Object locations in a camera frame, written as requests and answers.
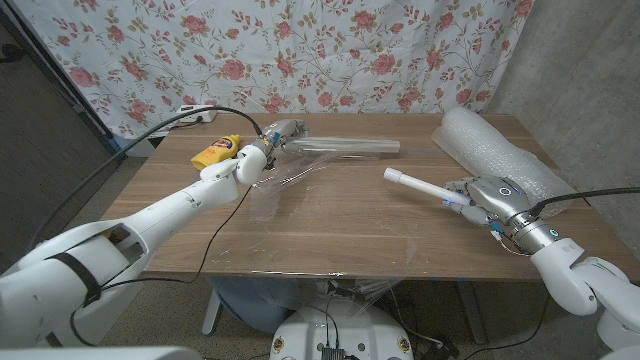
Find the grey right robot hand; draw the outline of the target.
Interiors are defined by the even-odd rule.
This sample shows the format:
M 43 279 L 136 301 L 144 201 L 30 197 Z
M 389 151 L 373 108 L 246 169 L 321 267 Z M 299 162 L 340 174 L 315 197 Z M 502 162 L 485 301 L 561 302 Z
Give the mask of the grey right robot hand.
M 471 199 L 468 205 L 451 202 L 454 212 L 506 236 L 521 253 L 533 255 L 561 239 L 557 230 L 531 214 L 526 192 L 509 178 L 466 177 L 445 188 Z

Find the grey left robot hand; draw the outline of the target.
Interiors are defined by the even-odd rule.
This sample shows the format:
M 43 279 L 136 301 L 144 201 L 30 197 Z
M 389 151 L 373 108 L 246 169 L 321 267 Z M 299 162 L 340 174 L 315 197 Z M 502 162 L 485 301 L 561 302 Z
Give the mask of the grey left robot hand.
M 309 129 L 304 120 L 283 119 L 276 121 L 262 129 L 262 134 L 252 142 L 265 155 L 270 155 L 292 139 L 307 137 Z

